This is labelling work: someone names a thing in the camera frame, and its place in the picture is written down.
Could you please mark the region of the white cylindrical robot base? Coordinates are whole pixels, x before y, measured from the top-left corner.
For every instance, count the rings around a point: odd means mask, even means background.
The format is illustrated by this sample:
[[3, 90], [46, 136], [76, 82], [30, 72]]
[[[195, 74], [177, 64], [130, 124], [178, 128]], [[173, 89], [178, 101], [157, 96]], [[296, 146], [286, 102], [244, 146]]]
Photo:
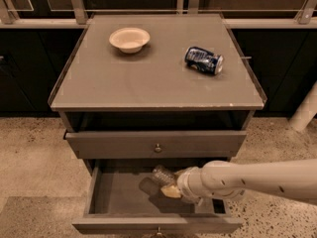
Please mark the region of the white cylindrical robot base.
[[303, 131], [317, 114], [317, 82], [314, 83], [302, 103], [289, 120], [295, 131]]

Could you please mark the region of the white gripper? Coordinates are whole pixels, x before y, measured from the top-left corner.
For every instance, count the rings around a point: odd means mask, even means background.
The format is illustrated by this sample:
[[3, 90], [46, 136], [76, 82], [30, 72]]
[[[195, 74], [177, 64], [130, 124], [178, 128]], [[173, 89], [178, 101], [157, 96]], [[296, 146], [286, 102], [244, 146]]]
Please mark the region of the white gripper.
[[175, 172], [176, 185], [170, 184], [163, 186], [161, 192], [169, 198], [181, 198], [183, 202], [199, 204], [201, 198], [197, 196], [189, 186], [189, 177], [197, 167], [189, 167]]

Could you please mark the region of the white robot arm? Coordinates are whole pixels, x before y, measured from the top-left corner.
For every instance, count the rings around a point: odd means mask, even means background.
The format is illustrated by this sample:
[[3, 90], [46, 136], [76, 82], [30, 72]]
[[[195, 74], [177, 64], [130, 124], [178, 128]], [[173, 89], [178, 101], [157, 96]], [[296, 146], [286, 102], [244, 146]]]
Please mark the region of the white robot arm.
[[317, 160], [235, 164], [212, 161], [177, 173], [161, 189], [166, 197], [198, 203], [205, 198], [238, 199], [252, 190], [315, 204]]

